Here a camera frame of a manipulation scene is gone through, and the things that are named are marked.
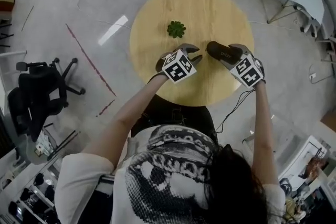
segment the red line on floor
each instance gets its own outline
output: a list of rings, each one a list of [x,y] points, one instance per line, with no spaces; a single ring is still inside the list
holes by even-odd
[[[70,27],[68,26],[68,24],[65,24],[68,27],[68,30],[70,32],[70,34],[72,35],[72,37],[75,39],[75,41],[77,42],[77,44],[79,45],[81,51],[83,52],[83,54],[85,55],[85,57],[88,59],[90,65],[93,67],[93,69],[96,71],[96,73],[98,74],[98,76],[100,77],[100,79],[102,80],[102,82],[105,83],[106,87],[109,89],[110,92],[113,93],[113,95],[116,97],[117,95],[112,91],[111,87],[109,86],[109,84],[106,82],[105,78],[101,75],[101,73],[99,72],[99,70],[97,69],[97,67],[95,66],[95,64],[91,61],[91,59],[89,58],[89,56],[86,54],[86,52],[84,51],[83,47],[81,46],[81,44],[79,43],[78,39],[76,38],[76,36],[74,35],[74,33],[72,32],[72,30],[70,29]]]
[[[104,111],[113,103],[115,101],[115,99],[112,101],[112,102],[110,102],[107,106],[105,106],[103,109],[102,109],[102,111],[100,111],[99,112],[99,114],[96,116],[96,117],[98,117],[98,116],[100,116],[102,113],[104,113]]]

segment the graphic print t-shirt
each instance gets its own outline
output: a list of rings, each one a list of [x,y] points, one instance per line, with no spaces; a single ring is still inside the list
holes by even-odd
[[[129,138],[114,178],[110,223],[206,223],[205,167],[215,147],[208,136],[178,125],[148,128]],[[55,194],[62,224],[78,222],[100,176],[113,170],[107,159],[96,155],[64,158]],[[264,188],[269,202],[281,211],[281,188]]]

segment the green succulent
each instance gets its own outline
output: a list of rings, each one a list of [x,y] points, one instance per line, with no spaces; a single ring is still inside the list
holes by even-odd
[[[171,23],[168,25],[167,32],[173,38],[181,38],[184,35],[185,30],[186,28],[184,27],[184,24],[181,24],[181,22],[171,21]]]

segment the forearm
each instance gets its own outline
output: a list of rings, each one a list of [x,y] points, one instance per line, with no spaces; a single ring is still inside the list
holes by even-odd
[[[129,132],[166,81],[165,76],[153,78],[117,112],[100,137],[83,152],[105,157],[116,167]]]
[[[156,92],[167,80],[168,78],[166,76],[153,78],[117,112],[114,116],[114,120],[122,122],[131,129]]]
[[[273,150],[272,123],[267,100],[266,86],[260,82],[256,86],[255,145]]]
[[[253,165],[255,175],[263,184],[279,184],[274,160],[272,123],[267,100],[266,86],[256,86],[256,126]]]

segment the wooden tabletop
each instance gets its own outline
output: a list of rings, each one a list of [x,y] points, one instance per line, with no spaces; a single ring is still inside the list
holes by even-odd
[[[186,27],[182,38],[172,38],[167,27],[172,20]],[[197,73],[173,84],[166,82],[158,95],[170,102],[202,106],[230,96],[240,83],[206,52],[206,45],[244,44],[254,51],[254,40],[246,15],[232,0],[148,0],[138,12],[130,37],[131,59],[140,78],[147,83],[156,74],[159,57],[182,43],[196,45],[202,54]]]

